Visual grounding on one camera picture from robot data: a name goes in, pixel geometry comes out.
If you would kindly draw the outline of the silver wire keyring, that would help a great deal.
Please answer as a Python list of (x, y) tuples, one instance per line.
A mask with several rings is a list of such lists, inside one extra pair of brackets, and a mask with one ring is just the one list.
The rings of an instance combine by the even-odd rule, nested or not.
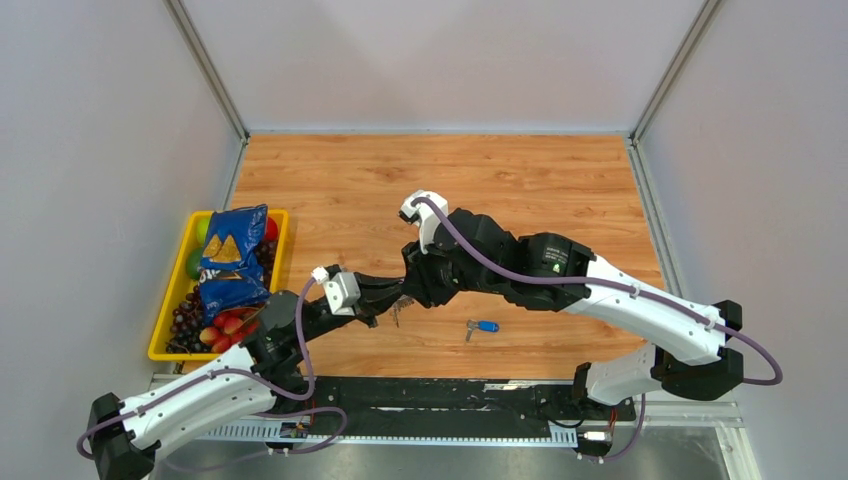
[(414, 305), (415, 303), (416, 303), (416, 300), (414, 298), (411, 298), (411, 297), (406, 296), (406, 295), (401, 295), (393, 303), (391, 310), (390, 310), (390, 313), (391, 313), (392, 321), (397, 328), (400, 327), (400, 313), (404, 309)]

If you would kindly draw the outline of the blue capped key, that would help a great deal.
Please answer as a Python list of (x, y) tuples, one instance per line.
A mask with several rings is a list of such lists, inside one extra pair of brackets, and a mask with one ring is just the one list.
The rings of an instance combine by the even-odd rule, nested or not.
[(475, 332), (498, 333), (500, 330), (499, 324), (493, 321), (468, 320), (466, 328), (465, 342), (469, 342)]

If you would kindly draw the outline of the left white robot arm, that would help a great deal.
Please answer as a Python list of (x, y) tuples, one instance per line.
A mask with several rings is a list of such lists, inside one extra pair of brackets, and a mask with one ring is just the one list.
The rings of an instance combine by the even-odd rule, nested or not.
[(197, 436), (244, 416), (287, 416), (314, 395), (308, 341), (358, 320), (369, 327), (402, 296), (403, 279), (318, 268), (301, 292), (271, 294), (255, 330), (199, 370), (155, 390), (91, 405), (80, 456), (101, 479), (142, 479)]

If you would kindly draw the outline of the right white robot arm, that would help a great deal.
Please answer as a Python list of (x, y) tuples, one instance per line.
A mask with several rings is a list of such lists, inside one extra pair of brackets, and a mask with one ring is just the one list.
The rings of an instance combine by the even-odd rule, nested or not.
[(496, 295), (530, 311), (584, 315), (645, 340), (640, 349), (576, 368), (571, 403), (596, 417), (625, 399), (663, 390), (712, 401), (742, 383), (744, 357), (727, 348), (723, 329), (741, 327), (732, 301), (690, 303), (617, 269), (561, 235), (516, 238), (492, 218), (456, 209), (446, 223), (425, 203), (400, 218), (419, 229), (403, 250), (403, 292), (425, 308), (460, 292)]

